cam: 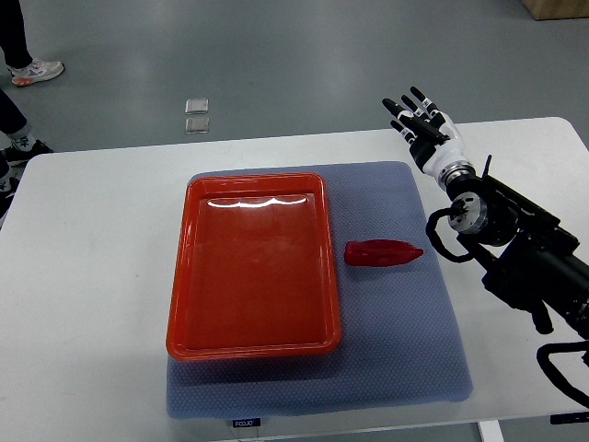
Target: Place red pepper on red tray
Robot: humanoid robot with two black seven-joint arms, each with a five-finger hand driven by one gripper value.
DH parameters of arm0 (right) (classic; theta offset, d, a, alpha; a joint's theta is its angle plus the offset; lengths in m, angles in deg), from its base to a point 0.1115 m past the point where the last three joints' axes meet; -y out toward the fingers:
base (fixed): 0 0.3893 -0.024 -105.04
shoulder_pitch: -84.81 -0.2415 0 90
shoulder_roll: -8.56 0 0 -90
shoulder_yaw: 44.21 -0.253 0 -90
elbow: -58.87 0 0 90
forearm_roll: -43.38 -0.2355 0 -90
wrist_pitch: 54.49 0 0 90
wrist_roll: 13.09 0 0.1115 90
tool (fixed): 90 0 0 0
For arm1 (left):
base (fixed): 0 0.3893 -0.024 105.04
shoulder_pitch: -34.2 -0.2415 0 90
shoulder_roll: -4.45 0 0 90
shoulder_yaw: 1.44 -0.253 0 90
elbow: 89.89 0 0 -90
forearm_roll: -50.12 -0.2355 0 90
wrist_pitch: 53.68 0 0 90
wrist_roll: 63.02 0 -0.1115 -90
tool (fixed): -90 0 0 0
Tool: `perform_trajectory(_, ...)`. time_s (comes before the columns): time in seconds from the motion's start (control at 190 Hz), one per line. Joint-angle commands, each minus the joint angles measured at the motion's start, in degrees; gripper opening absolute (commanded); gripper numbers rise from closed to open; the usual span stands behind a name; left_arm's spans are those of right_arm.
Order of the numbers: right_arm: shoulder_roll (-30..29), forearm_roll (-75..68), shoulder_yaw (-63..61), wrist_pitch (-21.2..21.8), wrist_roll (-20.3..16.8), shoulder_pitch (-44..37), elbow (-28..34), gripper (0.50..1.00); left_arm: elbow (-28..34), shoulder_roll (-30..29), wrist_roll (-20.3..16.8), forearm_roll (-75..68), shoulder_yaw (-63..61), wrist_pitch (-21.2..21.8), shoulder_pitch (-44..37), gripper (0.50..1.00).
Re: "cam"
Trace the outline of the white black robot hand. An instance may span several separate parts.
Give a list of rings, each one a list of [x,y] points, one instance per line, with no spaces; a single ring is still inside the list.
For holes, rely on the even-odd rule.
[[[473,177],[476,171],[464,156],[464,141],[451,118],[416,87],[412,98],[402,95],[401,104],[382,99],[392,115],[390,125],[409,145],[417,168],[447,190],[459,177]]]

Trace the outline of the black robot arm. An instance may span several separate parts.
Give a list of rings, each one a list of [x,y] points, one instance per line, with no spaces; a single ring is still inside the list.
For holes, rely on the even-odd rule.
[[[451,262],[478,262],[484,288],[530,313],[538,332],[552,332],[554,310],[586,338],[588,266],[574,255],[579,240],[556,216],[489,174],[477,176],[465,161],[447,167],[441,184],[452,202],[442,213],[466,254],[444,247],[432,216],[427,234],[434,248]]]

